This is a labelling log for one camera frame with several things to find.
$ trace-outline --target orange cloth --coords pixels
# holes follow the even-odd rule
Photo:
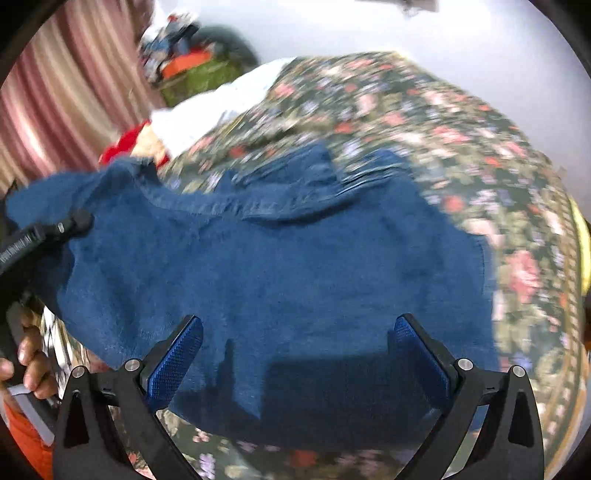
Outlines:
[[[6,403],[4,407],[10,433],[29,463],[43,480],[53,480],[52,448],[41,441],[35,428],[22,413],[11,410]]]

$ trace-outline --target floral bedsheet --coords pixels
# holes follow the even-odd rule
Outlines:
[[[210,132],[160,174],[179,192],[211,192],[230,168],[252,170],[315,141],[328,146],[347,175],[362,173],[361,158],[377,148],[407,156],[424,198],[458,227],[486,235],[495,252],[491,321],[501,365],[528,371],[551,478],[577,433],[587,362],[578,238],[550,160],[479,98],[395,53],[363,53],[294,60],[266,100]],[[390,480],[412,455],[286,452],[209,435],[167,411],[161,419],[209,480]],[[466,439],[467,453],[471,442]],[[140,457],[132,460],[147,472]]]

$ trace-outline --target metal screw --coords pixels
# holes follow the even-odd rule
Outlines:
[[[520,367],[519,365],[513,367],[513,373],[516,377],[521,378],[525,376],[525,370],[523,370],[523,367]]]
[[[72,370],[72,376],[74,378],[80,378],[82,375],[84,375],[84,367],[80,366]]]
[[[128,372],[135,372],[138,368],[139,360],[136,360],[135,358],[133,360],[127,360],[127,362],[125,363],[125,369]]]
[[[466,372],[472,370],[472,368],[474,367],[474,364],[472,362],[470,362],[467,358],[460,358],[457,361],[457,366],[459,366],[462,370],[465,370]]]

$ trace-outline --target striped curtain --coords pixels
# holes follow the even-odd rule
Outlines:
[[[13,180],[92,171],[101,152],[161,108],[138,62],[153,0],[69,0],[0,89],[0,192]]]

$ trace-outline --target blue textured pad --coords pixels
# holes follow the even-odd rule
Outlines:
[[[168,407],[202,343],[203,324],[193,317],[148,380],[146,402],[151,411]]]
[[[417,332],[402,316],[396,319],[393,340],[396,348],[408,359],[408,366],[428,402],[438,410],[447,410],[452,400],[451,382]]]

